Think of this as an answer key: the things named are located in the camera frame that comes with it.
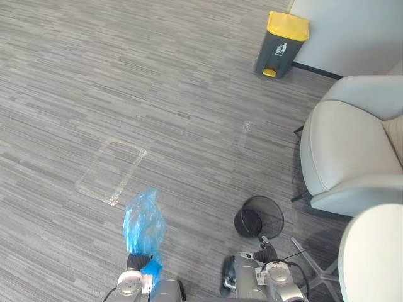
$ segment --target yellow lid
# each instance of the yellow lid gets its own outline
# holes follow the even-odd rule
[[[270,11],[267,31],[283,38],[306,41],[309,39],[309,20],[302,19],[292,14]]]

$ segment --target trash can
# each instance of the trash can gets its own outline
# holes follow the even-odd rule
[[[243,237],[266,236],[275,238],[284,227],[284,215],[280,207],[266,196],[250,197],[234,217],[237,233]]]
[[[267,32],[255,65],[255,72],[281,78],[304,41],[309,39],[309,20],[270,11]]]

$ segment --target foot pedal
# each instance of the foot pedal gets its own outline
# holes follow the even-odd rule
[[[268,76],[268,77],[275,77],[276,75],[277,75],[277,72],[275,72],[273,69],[271,69],[271,68],[266,68],[264,71],[263,71],[263,74],[265,75],[265,76]]]

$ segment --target chair leg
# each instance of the chair leg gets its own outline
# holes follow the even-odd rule
[[[294,134],[297,134],[299,131],[302,131],[303,128],[304,128],[304,126],[302,125],[300,128],[298,128],[294,131]]]
[[[308,190],[305,190],[304,192],[302,192],[298,196],[293,197],[291,199],[291,202],[293,203],[294,201],[298,201],[298,200],[302,199],[304,197],[304,195],[307,194],[307,193],[308,193]]]

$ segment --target white wall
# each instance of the white wall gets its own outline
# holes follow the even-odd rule
[[[310,20],[296,62],[341,76],[387,74],[403,59],[403,0],[295,0]]]

